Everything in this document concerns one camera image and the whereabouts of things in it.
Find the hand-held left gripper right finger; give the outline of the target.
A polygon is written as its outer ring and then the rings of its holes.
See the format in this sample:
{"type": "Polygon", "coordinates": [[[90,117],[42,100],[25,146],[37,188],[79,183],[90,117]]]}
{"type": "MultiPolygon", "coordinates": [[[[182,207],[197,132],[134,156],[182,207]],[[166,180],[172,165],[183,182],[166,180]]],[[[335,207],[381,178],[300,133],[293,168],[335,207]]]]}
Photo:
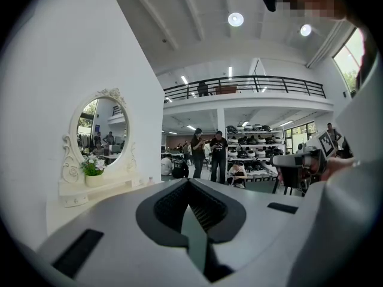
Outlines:
{"type": "Polygon", "coordinates": [[[303,199],[296,196],[259,193],[235,189],[216,182],[197,179],[214,193],[223,194],[241,204],[229,210],[227,216],[233,221],[225,227],[234,237],[229,242],[211,244],[208,235],[189,210],[189,257],[199,271],[208,270],[205,278],[209,287],[236,287],[229,278],[247,266],[261,251],[270,245],[292,217],[291,213],[273,209],[274,203],[297,208],[303,199]]]}

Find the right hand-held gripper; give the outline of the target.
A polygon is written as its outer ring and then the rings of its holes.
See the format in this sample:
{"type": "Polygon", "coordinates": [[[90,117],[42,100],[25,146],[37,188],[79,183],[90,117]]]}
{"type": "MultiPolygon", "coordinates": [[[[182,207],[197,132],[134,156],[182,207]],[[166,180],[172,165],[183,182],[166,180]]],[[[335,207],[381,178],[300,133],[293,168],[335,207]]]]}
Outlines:
{"type": "Polygon", "coordinates": [[[328,132],[323,131],[300,143],[294,154],[276,155],[270,162],[278,168],[284,187],[306,194],[311,184],[320,181],[327,161],[335,154],[328,132]]]}

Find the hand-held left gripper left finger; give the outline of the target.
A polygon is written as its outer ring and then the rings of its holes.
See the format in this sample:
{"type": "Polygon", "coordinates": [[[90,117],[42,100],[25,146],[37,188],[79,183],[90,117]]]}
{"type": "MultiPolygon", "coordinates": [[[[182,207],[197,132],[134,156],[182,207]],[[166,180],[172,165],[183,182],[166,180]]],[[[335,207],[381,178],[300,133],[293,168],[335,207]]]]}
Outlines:
{"type": "Polygon", "coordinates": [[[174,185],[161,182],[100,201],[52,233],[38,255],[53,264],[87,229],[103,234],[74,280],[81,287],[207,287],[186,249],[160,246],[136,221],[149,196],[174,185]]]}

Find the person's right forearm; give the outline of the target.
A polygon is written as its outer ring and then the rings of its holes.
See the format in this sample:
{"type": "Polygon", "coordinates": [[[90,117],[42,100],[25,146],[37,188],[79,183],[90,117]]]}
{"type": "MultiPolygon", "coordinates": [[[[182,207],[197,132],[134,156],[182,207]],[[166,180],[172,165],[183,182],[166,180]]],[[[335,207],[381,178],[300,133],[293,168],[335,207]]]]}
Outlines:
{"type": "Polygon", "coordinates": [[[326,169],[322,173],[320,179],[321,179],[321,181],[326,181],[332,175],[334,175],[336,172],[339,172],[343,169],[355,166],[357,163],[358,163],[358,161],[356,161],[354,157],[352,157],[352,158],[332,157],[327,161],[326,169]]]}

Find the white dressing table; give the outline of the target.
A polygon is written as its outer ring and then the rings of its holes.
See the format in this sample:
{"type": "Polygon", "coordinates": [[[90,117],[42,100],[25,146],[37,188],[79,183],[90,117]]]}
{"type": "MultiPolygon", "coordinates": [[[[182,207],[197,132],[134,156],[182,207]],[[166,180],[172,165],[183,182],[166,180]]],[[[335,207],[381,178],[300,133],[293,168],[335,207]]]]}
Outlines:
{"type": "Polygon", "coordinates": [[[54,234],[67,224],[74,228],[82,225],[104,228],[132,223],[140,202],[169,186],[166,182],[152,186],[133,183],[134,180],[129,180],[95,188],[72,185],[64,188],[57,201],[47,203],[47,234],[54,234]]]}

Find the shelf of black white helmets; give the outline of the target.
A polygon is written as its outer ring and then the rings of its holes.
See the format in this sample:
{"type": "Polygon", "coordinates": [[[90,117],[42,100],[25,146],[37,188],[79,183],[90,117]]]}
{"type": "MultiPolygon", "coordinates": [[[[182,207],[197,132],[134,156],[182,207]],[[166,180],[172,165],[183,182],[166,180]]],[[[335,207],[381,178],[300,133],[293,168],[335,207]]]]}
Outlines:
{"type": "Polygon", "coordinates": [[[272,157],[285,154],[284,134],[260,124],[227,126],[224,134],[228,143],[227,172],[234,162],[244,166],[247,182],[276,182],[272,157]]]}

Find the artificial flowers in white pot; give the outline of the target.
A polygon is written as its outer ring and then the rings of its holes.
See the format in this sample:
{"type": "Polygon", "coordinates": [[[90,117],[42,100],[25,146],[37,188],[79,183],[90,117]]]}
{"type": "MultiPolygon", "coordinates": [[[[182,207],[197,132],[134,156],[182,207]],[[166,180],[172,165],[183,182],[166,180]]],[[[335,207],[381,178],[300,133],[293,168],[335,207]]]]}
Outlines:
{"type": "Polygon", "coordinates": [[[81,163],[81,169],[85,175],[85,182],[88,187],[99,187],[102,185],[103,177],[106,168],[105,161],[94,154],[84,156],[84,161],[81,163]]]}

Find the white ornate vanity mirror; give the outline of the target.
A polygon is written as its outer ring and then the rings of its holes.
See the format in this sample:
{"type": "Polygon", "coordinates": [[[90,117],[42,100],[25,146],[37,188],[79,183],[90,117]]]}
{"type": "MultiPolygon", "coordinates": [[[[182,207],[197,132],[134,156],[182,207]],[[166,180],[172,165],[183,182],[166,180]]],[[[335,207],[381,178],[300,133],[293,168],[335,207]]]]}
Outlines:
{"type": "Polygon", "coordinates": [[[118,88],[106,88],[102,91],[97,91],[93,96],[89,97],[79,105],[71,118],[69,133],[63,136],[65,156],[59,180],[59,193],[64,188],[71,185],[76,186],[77,188],[80,186],[87,186],[85,175],[81,169],[81,163],[84,161],[84,156],[81,154],[80,147],[77,143],[77,125],[80,119],[80,114],[83,113],[86,104],[93,100],[100,99],[112,100],[120,107],[127,128],[127,140],[124,143],[124,147],[113,163],[105,168],[105,171],[102,174],[103,182],[101,186],[129,180],[135,181],[135,183],[133,183],[134,186],[143,184],[142,180],[140,180],[134,156],[135,142],[132,140],[131,123],[129,121],[126,102],[121,96],[118,88]]]}

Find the black balcony railing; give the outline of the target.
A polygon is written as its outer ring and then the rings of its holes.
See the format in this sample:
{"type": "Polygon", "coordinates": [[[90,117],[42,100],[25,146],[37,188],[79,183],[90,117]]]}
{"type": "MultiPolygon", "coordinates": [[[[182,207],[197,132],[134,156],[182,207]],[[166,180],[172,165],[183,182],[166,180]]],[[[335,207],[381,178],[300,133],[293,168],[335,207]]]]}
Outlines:
{"type": "Polygon", "coordinates": [[[323,85],[313,81],[272,75],[240,75],[232,77],[231,80],[228,77],[218,77],[195,81],[188,85],[168,87],[165,89],[164,103],[198,98],[197,87],[201,81],[207,84],[209,96],[216,96],[215,86],[232,84],[238,86],[237,93],[276,92],[326,98],[323,85]]]}

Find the wooden balcony desk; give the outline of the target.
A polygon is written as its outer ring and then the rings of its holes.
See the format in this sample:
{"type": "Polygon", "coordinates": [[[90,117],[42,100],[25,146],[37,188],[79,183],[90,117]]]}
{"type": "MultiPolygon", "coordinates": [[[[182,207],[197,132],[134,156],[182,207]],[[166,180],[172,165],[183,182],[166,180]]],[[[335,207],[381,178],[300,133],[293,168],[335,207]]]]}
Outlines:
{"type": "Polygon", "coordinates": [[[238,91],[238,86],[237,85],[217,85],[214,87],[214,93],[216,95],[222,95],[222,94],[236,94],[238,91]]]}

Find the large glass window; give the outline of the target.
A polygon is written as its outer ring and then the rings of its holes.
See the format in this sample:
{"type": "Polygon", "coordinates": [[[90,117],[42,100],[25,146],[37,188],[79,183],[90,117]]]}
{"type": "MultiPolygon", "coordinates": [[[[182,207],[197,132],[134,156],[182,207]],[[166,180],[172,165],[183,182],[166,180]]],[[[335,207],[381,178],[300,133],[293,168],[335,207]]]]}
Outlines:
{"type": "Polygon", "coordinates": [[[363,34],[360,29],[354,29],[341,49],[333,56],[350,93],[356,91],[357,75],[361,68],[363,54],[363,34]]]}

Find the person's black clothing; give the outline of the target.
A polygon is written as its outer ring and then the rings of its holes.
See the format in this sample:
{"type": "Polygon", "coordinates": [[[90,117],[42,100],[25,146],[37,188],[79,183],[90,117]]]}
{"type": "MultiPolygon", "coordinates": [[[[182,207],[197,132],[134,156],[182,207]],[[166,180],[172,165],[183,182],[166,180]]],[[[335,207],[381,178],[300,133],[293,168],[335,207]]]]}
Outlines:
{"type": "Polygon", "coordinates": [[[359,29],[363,36],[364,53],[361,58],[360,70],[356,77],[355,93],[358,93],[363,83],[366,81],[379,53],[378,46],[370,30],[366,26],[360,26],[359,29]]]}

